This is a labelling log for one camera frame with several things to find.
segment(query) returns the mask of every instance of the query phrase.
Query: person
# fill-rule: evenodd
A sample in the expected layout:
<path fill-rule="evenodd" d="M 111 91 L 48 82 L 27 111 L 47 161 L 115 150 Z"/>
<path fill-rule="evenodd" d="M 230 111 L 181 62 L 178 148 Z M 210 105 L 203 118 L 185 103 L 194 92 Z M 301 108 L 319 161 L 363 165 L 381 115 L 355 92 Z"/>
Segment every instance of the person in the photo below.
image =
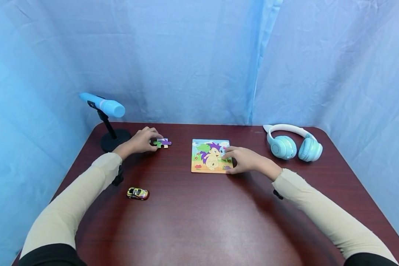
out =
<path fill-rule="evenodd" d="M 156 151 L 149 140 L 163 138 L 156 129 L 146 127 L 112 153 L 96 159 L 90 168 L 59 194 L 32 225 L 20 255 L 20 266 L 82 266 L 77 255 L 75 235 L 84 213 L 117 176 L 119 166 L 130 154 Z M 385 244 L 357 219 L 298 174 L 280 168 L 255 152 L 230 146 L 223 159 L 236 159 L 227 174 L 256 170 L 267 176 L 275 190 L 303 211 L 332 241 L 346 259 L 345 266 L 394 266 L 398 262 Z"/>

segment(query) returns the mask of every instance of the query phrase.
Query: headphone ear cup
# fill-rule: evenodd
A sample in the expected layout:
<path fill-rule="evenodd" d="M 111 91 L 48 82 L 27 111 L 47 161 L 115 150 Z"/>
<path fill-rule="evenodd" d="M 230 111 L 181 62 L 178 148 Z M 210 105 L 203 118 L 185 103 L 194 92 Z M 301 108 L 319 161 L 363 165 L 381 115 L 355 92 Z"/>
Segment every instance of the headphone ear cup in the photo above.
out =
<path fill-rule="evenodd" d="M 319 159 L 322 150 L 322 145 L 319 142 L 307 137 L 300 146 L 299 159 L 305 162 L 314 162 Z"/>
<path fill-rule="evenodd" d="M 278 136 L 274 142 L 275 145 L 271 145 L 271 149 L 276 157 L 288 160 L 296 156 L 297 146 L 290 137 Z"/>
<path fill-rule="evenodd" d="M 277 158 L 283 158 L 285 154 L 287 153 L 287 149 L 284 145 L 284 142 L 278 137 L 272 140 L 272 143 L 270 143 L 270 151 L 272 151 L 272 154 L 275 155 Z"/>

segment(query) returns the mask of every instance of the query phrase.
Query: cat ear headphones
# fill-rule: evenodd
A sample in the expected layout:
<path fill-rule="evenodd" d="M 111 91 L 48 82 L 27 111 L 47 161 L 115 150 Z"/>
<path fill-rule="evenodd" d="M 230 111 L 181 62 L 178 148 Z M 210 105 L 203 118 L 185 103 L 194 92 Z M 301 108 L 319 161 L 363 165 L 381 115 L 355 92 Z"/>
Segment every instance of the cat ear headphones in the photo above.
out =
<path fill-rule="evenodd" d="M 283 130 L 293 132 L 301 135 L 305 140 L 300 146 L 299 158 L 305 162 L 314 162 L 322 154 L 322 145 L 316 140 L 316 138 L 307 132 L 306 130 L 297 126 L 279 124 L 279 125 L 264 125 L 263 128 L 267 132 L 267 142 L 269 142 L 270 150 L 273 155 L 278 158 L 289 160 L 296 156 L 297 146 L 288 136 L 278 136 L 273 138 L 271 133 L 273 131 Z"/>

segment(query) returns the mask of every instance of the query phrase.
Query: light blue fabric backdrop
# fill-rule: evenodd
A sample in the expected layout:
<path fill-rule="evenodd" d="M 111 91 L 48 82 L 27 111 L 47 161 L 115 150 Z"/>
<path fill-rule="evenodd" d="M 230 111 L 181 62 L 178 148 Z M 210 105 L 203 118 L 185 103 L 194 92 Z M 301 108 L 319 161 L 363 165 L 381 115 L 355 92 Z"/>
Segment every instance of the light blue fabric backdrop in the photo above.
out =
<path fill-rule="evenodd" d="M 0 265 L 97 115 L 324 129 L 399 233 L 399 1 L 0 0 Z"/>

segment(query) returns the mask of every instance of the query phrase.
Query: table surface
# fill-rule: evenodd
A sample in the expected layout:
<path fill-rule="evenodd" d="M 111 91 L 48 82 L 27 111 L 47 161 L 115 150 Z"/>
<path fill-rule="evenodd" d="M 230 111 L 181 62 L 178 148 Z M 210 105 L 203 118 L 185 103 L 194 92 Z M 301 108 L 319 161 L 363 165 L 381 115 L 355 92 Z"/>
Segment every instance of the table surface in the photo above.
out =
<path fill-rule="evenodd" d="M 229 140 L 275 160 L 370 228 L 399 262 L 399 237 L 355 174 L 320 129 L 307 128 L 323 145 L 317 162 L 275 158 L 261 126 L 113 123 L 134 134 L 155 127 L 172 142 L 154 154 L 123 163 L 124 181 L 102 192 L 77 232 L 80 257 L 94 265 L 342 265 L 332 243 L 300 211 L 273 195 L 260 173 L 191 173 L 192 139 Z M 99 124 L 57 194 L 101 154 Z M 301 137 L 289 132 L 298 146 Z M 147 201 L 127 199 L 129 187 L 146 188 Z"/>

